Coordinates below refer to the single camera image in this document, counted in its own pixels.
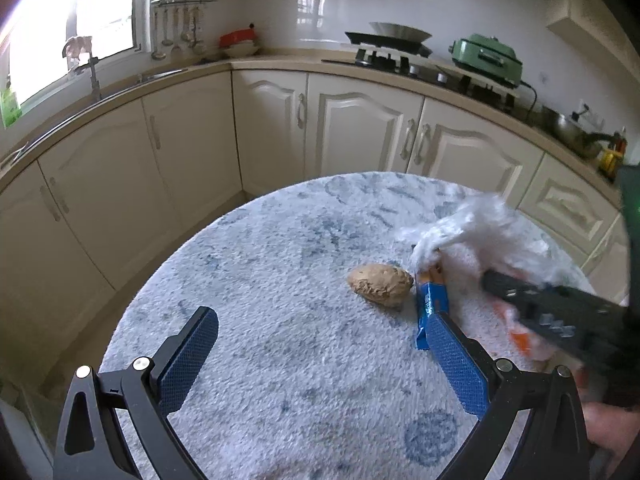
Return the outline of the person's right hand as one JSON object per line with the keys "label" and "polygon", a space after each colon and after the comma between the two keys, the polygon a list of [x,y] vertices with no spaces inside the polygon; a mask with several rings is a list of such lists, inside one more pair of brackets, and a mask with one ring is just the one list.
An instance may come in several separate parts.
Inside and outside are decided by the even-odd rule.
{"label": "person's right hand", "polygon": [[582,404],[582,412],[588,440],[612,454],[608,470],[613,471],[639,432],[639,412],[599,402]]}

